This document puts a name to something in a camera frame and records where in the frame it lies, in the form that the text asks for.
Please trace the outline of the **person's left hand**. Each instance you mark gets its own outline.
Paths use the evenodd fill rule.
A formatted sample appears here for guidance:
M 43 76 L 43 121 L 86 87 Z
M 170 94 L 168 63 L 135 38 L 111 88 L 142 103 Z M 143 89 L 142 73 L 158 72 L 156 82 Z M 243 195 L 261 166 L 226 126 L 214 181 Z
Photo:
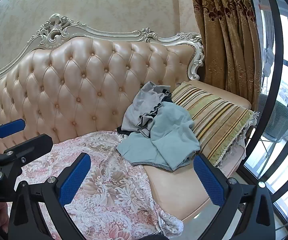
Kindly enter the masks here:
M 7 203 L 0 202 L 0 229 L 8 233 L 9 229 L 9 216 Z

